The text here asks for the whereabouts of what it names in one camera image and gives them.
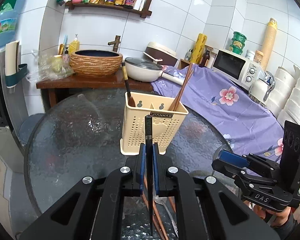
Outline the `person's right hand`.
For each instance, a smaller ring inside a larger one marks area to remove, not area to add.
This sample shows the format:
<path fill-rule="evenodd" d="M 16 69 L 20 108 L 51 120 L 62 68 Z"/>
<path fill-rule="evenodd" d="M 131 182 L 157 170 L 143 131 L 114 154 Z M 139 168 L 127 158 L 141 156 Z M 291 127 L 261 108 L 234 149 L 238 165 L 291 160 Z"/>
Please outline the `person's right hand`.
<path fill-rule="evenodd" d="M 265 220 L 266 214 L 271 214 L 275 217 L 273 222 L 271 223 L 271 226 L 278 227 L 282 226 L 287 222 L 290 216 L 291 207 L 286 207 L 282 212 L 274 212 L 268 209 L 265 209 L 264 207 L 258 206 L 253 204 L 253 211 L 260 217 L 262 220 Z"/>

